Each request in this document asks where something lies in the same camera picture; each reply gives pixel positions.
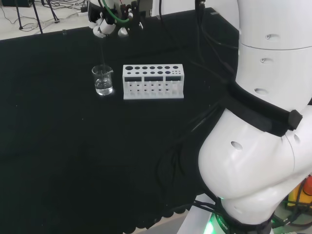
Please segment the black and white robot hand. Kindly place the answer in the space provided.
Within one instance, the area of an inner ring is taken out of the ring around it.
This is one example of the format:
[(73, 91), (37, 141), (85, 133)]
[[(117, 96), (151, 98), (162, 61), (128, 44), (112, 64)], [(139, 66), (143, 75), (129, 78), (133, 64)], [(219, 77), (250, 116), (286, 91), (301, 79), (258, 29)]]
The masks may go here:
[(146, 13), (139, 10), (139, 1), (124, 4), (121, 0), (90, 0), (88, 21), (93, 34), (106, 38), (117, 33), (120, 38), (144, 29)]

